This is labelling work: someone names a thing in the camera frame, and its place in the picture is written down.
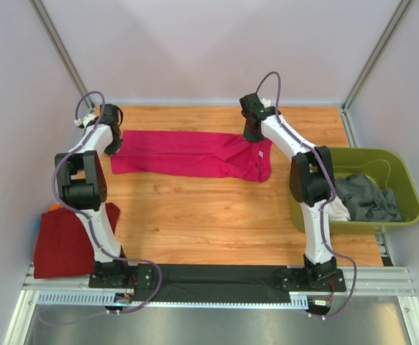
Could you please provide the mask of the pink t-shirt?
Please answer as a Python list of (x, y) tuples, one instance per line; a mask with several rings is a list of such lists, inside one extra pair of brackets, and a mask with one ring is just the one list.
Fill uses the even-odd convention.
[(151, 172), (263, 183), (272, 173), (271, 147), (268, 139), (249, 142), (240, 134), (126, 130), (111, 169), (117, 175)]

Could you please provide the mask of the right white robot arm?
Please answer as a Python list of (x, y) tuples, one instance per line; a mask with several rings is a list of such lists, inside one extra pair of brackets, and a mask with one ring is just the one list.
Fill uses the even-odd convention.
[(290, 193), (300, 204), (305, 227), (304, 265), (282, 268), (277, 273), (288, 291), (344, 292), (343, 272), (327, 240), (330, 234), (328, 202), (335, 187), (331, 151), (304, 139), (274, 106), (267, 106), (257, 93), (239, 99), (246, 119), (243, 137), (249, 142), (265, 139), (290, 159)]

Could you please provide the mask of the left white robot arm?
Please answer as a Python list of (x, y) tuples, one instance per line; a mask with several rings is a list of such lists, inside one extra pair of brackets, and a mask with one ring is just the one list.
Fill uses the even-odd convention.
[(53, 193), (83, 225), (91, 250), (91, 288), (125, 288), (130, 282), (126, 256), (108, 218), (107, 184), (100, 163), (102, 154), (111, 156), (121, 146), (123, 116), (113, 104), (106, 104), (100, 117), (85, 116), (76, 122), (85, 129), (82, 139), (70, 152), (54, 158)]

